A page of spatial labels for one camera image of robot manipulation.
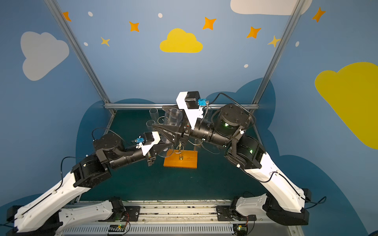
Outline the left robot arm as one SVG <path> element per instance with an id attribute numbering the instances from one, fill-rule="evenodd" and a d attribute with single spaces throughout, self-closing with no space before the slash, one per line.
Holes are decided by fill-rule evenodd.
<path id="1" fill-rule="evenodd" d="M 65 229 L 94 221 L 129 222 L 119 197 L 99 204 L 65 208 L 69 202 L 112 177 L 111 170 L 146 161 L 153 165 L 156 156 L 170 145 L 161 141 L 158 132 L 145 132 L 140 142 L 125 147 L 114 133 L 93 141 L 95 152 L 81 159 L 61 181 L 24 206 L 7 210 L 7 223 L 13 224 L 8 236 L 59 236 Z"/>

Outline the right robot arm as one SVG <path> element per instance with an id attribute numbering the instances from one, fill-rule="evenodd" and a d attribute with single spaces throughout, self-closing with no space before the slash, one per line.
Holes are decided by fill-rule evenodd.
<path id="1" fill-rule="evenodd" d="M 309 224 L 310 213 L 305 206 L 311 203 L 309 189 L 296 186 L 273 162 L 265 147 L 246 134 L 255 120 L 248 110 L 237 104 L 226 104 L 212 116 L 212 120 L 195 119 L 190 125 L 189 110 L 185 110 L 180 126 L 156 124 L 153 129 L 175 146 L 183 147 L 190 138 L 226 149 L 225 158 L 267 190 L 257 197 L 233 200 L 228 216 L 252 221 L 264 214 L 284 226 Z"/>

